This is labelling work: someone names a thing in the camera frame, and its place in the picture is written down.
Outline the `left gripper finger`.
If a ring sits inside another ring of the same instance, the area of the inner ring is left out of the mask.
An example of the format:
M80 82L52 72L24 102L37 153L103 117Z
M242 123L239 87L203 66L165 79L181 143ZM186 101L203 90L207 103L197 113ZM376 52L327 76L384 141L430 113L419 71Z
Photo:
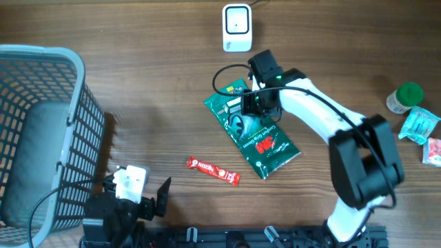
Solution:
M172 178L169 177L157 191L155 215L158 217L164 217L166 214L171 182Z
M104 189L115 189L116 184L113 182L114 175L110 174L103 179L102 186Z

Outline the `green 3M gloves pack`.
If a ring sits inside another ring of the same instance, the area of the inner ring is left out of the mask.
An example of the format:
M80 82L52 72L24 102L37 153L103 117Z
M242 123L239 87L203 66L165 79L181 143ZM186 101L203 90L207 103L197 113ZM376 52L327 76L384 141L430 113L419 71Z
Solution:
M220 94L215 93L205 99L204 104L257 175L265 180L300 155L300 150L276 123L262 125L258 118L243 116L241 110L231 114L225 112L226 102L237 98L237 94L244 90L248 87L244 80L239 79L222 88Z

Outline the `red Nescafe stick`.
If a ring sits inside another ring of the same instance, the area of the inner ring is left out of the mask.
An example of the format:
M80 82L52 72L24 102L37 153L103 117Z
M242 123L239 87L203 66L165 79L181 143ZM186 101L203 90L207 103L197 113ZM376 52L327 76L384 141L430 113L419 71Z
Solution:
M204 174L221 179L234 186L238 186L240 181L240 174L220 168L214 164L201 161L193 156L190 156L189 160L186 162L186 167L189 169L196 169Z

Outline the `green lid jar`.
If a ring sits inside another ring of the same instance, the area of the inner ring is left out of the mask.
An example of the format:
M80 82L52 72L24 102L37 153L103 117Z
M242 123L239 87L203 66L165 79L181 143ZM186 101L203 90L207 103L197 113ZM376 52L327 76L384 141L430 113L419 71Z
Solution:
M404 114L420 104L423 98L423 89L417 83L407 82L387 97L386 106L395 114Z

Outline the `teal wipes packet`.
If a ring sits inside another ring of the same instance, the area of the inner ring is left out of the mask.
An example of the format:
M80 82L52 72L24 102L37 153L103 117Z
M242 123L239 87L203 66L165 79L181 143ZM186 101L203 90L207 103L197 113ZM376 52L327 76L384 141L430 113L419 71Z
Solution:
M440 117L430 111L418 106L412 107L398 138L408 138L418 145L423 145L439 121Z

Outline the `red white small packet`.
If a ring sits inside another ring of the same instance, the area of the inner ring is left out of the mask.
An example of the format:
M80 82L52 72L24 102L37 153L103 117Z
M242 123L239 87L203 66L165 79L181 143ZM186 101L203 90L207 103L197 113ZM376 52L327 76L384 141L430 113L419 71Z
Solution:
M435 167L441 166L440 151L440 139L428 138L426 143L423 145L422 162Z

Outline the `small green white box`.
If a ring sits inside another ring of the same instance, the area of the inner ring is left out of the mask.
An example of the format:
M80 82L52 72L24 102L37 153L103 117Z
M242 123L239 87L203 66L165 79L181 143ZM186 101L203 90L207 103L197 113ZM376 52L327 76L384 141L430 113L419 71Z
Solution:
M228 114L241 110L241 97L234 98L225 104L225 112Z

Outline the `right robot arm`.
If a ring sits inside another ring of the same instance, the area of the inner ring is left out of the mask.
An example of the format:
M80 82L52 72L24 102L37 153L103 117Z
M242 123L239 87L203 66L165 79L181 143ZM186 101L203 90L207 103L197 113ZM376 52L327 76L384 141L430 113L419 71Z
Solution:
M377 209L394 209L395 188L404 169L389 122L366 117L321 92L303 72L284 71L270 50L247 62L253 86L243 95L243 113L297 116L328 145L331 181L338 195L325 221L322 244L350 247L367 234L367 221Z

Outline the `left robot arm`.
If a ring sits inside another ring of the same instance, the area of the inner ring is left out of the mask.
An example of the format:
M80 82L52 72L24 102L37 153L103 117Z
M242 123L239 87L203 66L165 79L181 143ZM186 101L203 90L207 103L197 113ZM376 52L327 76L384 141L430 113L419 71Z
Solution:
M116 183L111 174L103 181L104 191L88 198L83 219L84 235L80 248L155 247L148 240L143 220L163 217L167 211L171 178L158 189L157 198L142 197L140 203L116 196Z

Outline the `white barcode scanner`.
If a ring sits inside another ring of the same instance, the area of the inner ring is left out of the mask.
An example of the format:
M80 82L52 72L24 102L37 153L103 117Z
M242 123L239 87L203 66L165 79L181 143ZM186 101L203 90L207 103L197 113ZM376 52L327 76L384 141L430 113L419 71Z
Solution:
M248 52L252 48L252 9L246 3L230 3L223 7L223 50Z

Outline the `grey plastic basket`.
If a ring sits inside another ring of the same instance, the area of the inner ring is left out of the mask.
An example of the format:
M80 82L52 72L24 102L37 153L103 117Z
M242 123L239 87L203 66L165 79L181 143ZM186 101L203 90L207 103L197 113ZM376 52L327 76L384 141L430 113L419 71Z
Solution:
M77 53L1 46L2 247L36 247L82 223L104 129Z

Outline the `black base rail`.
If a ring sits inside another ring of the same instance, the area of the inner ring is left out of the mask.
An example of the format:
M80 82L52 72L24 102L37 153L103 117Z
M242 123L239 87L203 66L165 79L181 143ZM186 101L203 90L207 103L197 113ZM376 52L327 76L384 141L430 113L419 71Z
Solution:
M349 244L339 244L324 226L296 226L291 229L147 229L141 246L162 247L354 247L389 248L384 227L367 227Z

